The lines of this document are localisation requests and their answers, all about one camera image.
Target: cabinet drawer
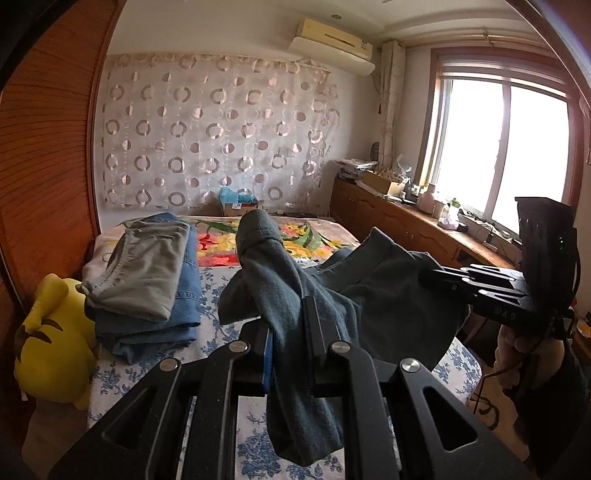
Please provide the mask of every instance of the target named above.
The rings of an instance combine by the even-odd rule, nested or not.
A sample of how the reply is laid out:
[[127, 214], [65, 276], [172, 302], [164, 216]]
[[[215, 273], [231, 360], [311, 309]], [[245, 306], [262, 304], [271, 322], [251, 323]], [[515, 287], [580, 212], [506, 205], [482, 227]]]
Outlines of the cabinet drawer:
[[365, 199], [358, 199], [355, 203], [354, 217], [350, 231], [360, 242], [367, 238], [374, 226], [379, 228], [381, 223], [379, 210]]
[[408, 215], [394, 205], [386, 204], [381, 212], [378, 228], [401, 247], [407, 250], [413, 246], [413, 232]]
[[342, 225], [349, 230], [350, 224], [353, 221], [353, 210], [355, 208], [355, 200], [342, 187], [342, 182], [335, 182], [332, 197], [330, 198], [330, 213]]
[[428, 252], [441, 265], [451, 267], [456, 265], [457, 245], [445, 233], [440, 232], [435, 226], [418, 226], [414, 232], [414, 241], [417, 250]]

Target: curtain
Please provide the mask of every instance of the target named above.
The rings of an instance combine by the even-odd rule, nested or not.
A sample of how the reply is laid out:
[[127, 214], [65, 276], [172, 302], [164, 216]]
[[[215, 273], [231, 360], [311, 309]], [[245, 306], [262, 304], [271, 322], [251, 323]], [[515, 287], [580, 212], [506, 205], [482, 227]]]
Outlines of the curtain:
[[382, 45], [381, 113], [378, 170], [390, 169], [394, 161], [394, 132], [404, 83], [405, 51], [396, 40]]

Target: wooden desk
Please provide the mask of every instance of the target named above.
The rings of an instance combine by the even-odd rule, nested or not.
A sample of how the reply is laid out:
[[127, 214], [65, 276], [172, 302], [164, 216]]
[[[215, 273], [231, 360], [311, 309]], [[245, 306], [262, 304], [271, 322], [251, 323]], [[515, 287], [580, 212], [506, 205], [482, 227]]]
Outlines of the wooden desk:
[[516, 268], [509, 260], [488, 250], [468, 234], [437, 226], [437, 219], [416, 207], [388, 202], [342, 180], [335, 180], [330, 214], [359, 241], [363, 241], [371, 228], [376, 226], [407, 250], [428, 252], [447, 267], [462, 266], [458, 256], [464, 252], [475, 263]]

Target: window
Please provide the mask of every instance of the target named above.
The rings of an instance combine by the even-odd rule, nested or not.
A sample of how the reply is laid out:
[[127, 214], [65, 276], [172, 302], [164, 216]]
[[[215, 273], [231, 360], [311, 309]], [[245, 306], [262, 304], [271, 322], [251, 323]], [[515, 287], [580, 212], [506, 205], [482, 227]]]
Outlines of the window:
[[497, 57], [441, 58], [430, 183], [518, 236], [517, 196], [566, 202], [573, 148], [566, 85], [552, 68]]

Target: yellow plush toy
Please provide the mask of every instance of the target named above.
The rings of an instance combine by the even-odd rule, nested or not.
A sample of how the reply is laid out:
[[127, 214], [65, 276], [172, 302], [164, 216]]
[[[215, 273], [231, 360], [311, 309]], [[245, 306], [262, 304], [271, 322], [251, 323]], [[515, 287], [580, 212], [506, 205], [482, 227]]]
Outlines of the yellow plush toy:
[[88, 408], [95, 366], [95, 324], [84, 315], [80, 282], [51, 273], [37, 286], [31, 312], [15, 336], [14, 376], [23, 392]]

